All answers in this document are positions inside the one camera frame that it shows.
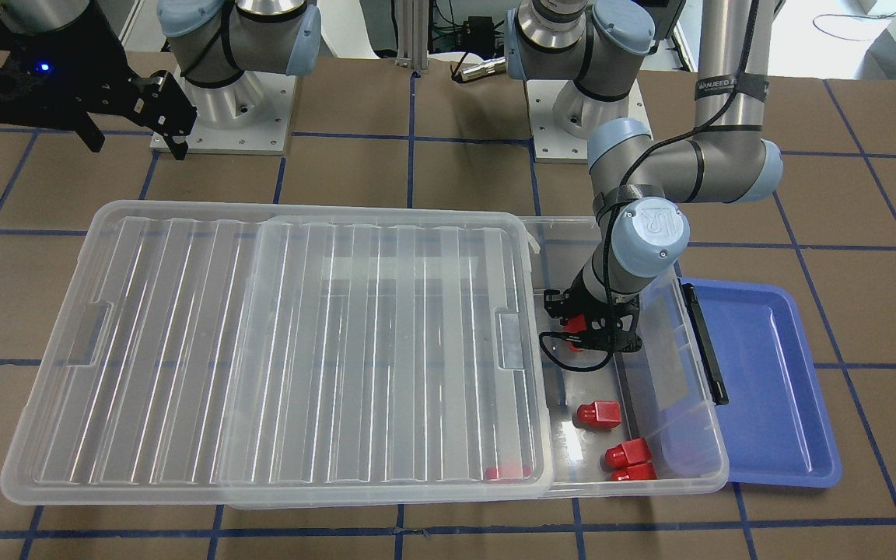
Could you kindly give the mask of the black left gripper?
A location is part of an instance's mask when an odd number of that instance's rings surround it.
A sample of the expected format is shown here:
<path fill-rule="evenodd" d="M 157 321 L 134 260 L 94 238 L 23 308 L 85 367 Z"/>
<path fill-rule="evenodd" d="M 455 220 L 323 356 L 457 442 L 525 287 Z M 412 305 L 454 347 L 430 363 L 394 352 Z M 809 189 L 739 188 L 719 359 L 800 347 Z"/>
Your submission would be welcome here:
<path fill-rule="evenodd" d="M 600 283 L 597 274 L 582 271 L 569 289 L 544 290 L 544 311 L 562 326 L 565 319 L 583 314 L 588 330 L 583 332 L 583 350 L 611 353 L 636 353 L 643 347 L 637 333 L 640 314 L 639 295 L 611 292 L 597 298 L 588 291 L 587 280 Z"/>

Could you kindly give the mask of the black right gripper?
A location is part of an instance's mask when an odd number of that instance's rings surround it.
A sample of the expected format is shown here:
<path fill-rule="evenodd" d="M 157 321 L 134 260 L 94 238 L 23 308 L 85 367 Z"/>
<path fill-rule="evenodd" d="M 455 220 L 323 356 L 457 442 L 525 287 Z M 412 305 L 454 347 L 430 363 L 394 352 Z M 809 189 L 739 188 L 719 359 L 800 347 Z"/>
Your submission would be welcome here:
<path fill-rule="evenodd" d="M 104 136 L 93 114 L 149 128 L 179 162 L 197 120 L 172 73 L 131 70 L 106 16 L 75 16 L 39 33 L 14 32 L 0 16 L 0 124 L 73 131 L 99 152 Z"/>

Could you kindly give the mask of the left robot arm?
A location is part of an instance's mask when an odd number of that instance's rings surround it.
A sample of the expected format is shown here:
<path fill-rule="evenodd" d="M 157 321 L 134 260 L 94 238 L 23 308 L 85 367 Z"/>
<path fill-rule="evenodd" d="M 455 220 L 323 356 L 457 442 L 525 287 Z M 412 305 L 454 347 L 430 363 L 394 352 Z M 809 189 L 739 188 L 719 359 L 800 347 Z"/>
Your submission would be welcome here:
<path fill-rule="evenodd" d="M 559 109 L 587 141 L 600 244 L 545 312 L 561 324 L 540 338 L 577 351 L 633 353 L 638 295 L 690 240 L 689 203 L 744 203 L 774 194 L 781 150 L 762 138 L 772 1 L 706 1 L 690 131 L 657 141 L 627 116 L 628 96 L 656 42 L 652 10 L 635 1 L 523 1 L 507 14 L 509 77 L 558 79 Z"/>

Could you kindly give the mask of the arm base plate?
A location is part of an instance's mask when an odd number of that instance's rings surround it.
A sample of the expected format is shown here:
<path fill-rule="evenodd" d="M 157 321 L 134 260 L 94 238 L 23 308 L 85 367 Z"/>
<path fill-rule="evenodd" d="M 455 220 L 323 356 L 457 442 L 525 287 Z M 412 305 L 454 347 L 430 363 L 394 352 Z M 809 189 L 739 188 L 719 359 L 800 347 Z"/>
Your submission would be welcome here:
<path fill-rule="evenodd" d="M 538 163 L 586 163 L 587 139 L 615 118 L 630 117 L 649 124 L 637 82 L 626 98 L 613 103 L 586 98 L 570 79 L 529 79 L 525 90 Z"/>
<path fill-rule="evenodd" d="M 184 141 L 188 153 L 198 155 L 283 156 L 296 92 L 294 75 L 246 72 L 234 84 L 203 89 L 172 73 L 190 103 L 197 120 Z"/>

